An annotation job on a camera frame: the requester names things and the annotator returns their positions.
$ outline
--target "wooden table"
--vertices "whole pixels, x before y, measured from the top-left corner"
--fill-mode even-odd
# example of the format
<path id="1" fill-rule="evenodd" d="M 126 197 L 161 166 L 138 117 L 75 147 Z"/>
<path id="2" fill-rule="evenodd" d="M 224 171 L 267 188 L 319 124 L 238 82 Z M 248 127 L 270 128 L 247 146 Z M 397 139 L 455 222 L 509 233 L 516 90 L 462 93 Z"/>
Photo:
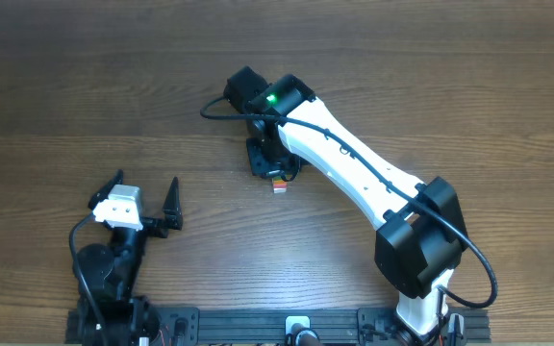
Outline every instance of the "wooden table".
<path id="1" fill-rule="evenodd" d="M 340 190 L 306 167 L 274 195 L 244 124 L 198 115 L 246 64 L 455 186 L 499 279 L 493 339 L 554 340 L 554 1 L 0 0 L 0 342 L 63 341 L 67 235 L 117 168 L 155 215 L 181 180 L 184 230 L 150 240 L 138 279 L 157 304 L 395 304 Z M 470 252 L 452 287 L 487 296 Z"/>

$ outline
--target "table top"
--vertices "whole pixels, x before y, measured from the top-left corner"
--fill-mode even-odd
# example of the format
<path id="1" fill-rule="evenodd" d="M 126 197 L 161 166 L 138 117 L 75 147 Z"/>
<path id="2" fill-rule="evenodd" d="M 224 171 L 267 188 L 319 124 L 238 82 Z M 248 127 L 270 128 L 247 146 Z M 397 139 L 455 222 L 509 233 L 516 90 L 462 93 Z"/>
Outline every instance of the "table top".
<path id="1" fill-rule="evenodd" d="M 499 280 L 493 340 L 554 340 L 554 1 L 1 0 L 0 342 L 63 341 L 67 236 L 117 168 L 156 215 L 180 179 L 184 229 L 138 278 L 156 304 L 395 304 L 354 203 L 313 167 L 273 194 L 244 124 L 199 116 L 244 65 L 293 73 L 380 156 L 455 186 Z M 467 252 L 451 287 L 482 300 L 487 281 Z"/>

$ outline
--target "wooden surface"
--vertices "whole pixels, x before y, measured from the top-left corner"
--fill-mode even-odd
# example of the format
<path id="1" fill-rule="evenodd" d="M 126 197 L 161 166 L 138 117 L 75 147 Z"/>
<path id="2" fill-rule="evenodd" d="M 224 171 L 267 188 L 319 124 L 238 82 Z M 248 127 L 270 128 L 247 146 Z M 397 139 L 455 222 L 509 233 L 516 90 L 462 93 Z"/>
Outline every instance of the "wooden surface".
<path id="1" fill-rule="evenodd" d="M 157 304 L 395 304 L 343 193 L 307 167 L 273 195 L 244 124 L 198 115 L 246 64 L 455 186 L 499 279 L 493 339 L 554 340 L 554 1 L 0 0 L 0 342 L 63 341 L 67 235 L 117 168 L 156 215 L 181 180 L 185 228 L 149 242 L 138 279 Z M 452 283 L 489 291 L 470 252 Z"/>

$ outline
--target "wood grain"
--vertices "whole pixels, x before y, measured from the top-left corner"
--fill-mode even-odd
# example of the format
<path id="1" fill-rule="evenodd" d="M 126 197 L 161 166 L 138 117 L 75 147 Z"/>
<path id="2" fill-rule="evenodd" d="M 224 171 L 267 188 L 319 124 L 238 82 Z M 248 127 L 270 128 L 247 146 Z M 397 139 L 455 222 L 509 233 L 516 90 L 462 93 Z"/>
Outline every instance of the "wood grain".
<path id="1" fill-rule="evenodd" d="M 554 341 L 554 1 L 0 0 L 0 342 L 63 341 L 67 234 L 117 168 L 156 214 L 181 179 L 185 228 L 150 240 L 138 279 L 156 303 L 396 302 L 352 202 L 311 167 L 273 195 L 244 125 L 198 116 L 246 64 L 455 186 L 499 279 L 493 340 Z M 471 253 L 452 285 L 489 289 Z"/>

